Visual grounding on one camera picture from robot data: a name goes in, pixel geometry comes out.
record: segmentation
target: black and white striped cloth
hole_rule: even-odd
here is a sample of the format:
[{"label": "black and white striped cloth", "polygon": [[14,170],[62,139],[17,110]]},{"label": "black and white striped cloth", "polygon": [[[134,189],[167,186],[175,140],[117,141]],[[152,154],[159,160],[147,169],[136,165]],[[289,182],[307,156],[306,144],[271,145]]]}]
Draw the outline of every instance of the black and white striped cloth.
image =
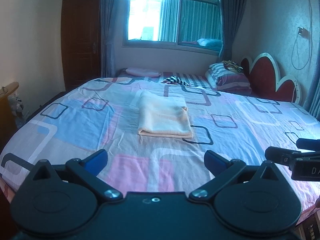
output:
[{"label": "black and white striped cloth", "polygon": [[189,84],[187,82],[182,81],[181,78],[176,77],[176,76],[168,77],[168,78],[164,79],[163,81],[161,81],[161,83],[178,84],[178,85],[182,85],[182,86],[186,86],[186,87],[189,86]]}]

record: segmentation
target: red headboard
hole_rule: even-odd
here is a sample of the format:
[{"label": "red headboard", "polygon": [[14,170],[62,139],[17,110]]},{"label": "red headboard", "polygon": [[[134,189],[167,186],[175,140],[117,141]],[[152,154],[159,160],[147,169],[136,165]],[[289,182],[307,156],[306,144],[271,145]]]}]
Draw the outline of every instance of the red headboard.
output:
[{"label": "red headboard", "polygon": [[253,63],[250,57],[244,57],[241,66],[255,95],[271,100],[300,102],[301,88],[297,79],[292,75],[280,78],[278,64],[270,54],[260,54]]}]

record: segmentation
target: textured wallpaper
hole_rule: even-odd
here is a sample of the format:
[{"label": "textured wallpaper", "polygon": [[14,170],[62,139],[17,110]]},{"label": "textured wallpaper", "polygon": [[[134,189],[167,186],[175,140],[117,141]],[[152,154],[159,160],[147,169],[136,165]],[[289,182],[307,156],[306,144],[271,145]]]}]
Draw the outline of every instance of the textured wallpaper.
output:
[{"label": "textured wallpaper", "polygon": [[[240,26],[233,49],[233,58],[240,60],[249,55],[252,60],[263,52],[270,53],[278,62],[281,75],[294,75],[300,82],[302,101],[307,96],[316,66],[319,48],[319,0],[310,0],[312,8],[311,60],[298,71],[291,63],[292,49],[299,26],[310,30],[308,0],[248,0],[244,20]],[[309,40],[298,37],[293,53],[293,63],[302,68],[309,57]]]}]

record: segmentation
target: metal bolt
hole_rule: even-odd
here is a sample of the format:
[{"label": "metal bolt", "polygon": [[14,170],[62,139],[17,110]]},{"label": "metal bolt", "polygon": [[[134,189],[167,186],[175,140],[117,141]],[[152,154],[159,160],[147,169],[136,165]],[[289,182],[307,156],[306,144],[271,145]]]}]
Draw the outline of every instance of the metal bolt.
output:
[{"label": "metal bolt", "polygon": [[121,193],[116,189],[108,189],[107,191],[104,192],[104,195],[108,198],[117,198],[120,196],[120,194]]},{"label": "metal bolt", "polygon": [[161,199],[158,197],[154,197],[151,199],[152,202],[159,202]]},{"label": "metal bolt", "polygon": [[206,197],[208,195],[208,192],[204,189],[196,189],[191,193],[194,197]]}]

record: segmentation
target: brown wooden door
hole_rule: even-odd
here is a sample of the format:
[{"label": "brown wooden door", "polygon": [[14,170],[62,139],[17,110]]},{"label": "brown wooden door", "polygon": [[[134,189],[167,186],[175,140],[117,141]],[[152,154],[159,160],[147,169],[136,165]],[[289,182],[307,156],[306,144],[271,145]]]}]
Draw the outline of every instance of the brown wooden door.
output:
[{"label": "brown wooden door", "polygon": [[66,90],[100,77],[100,0],[63,0],[61,49]]}]

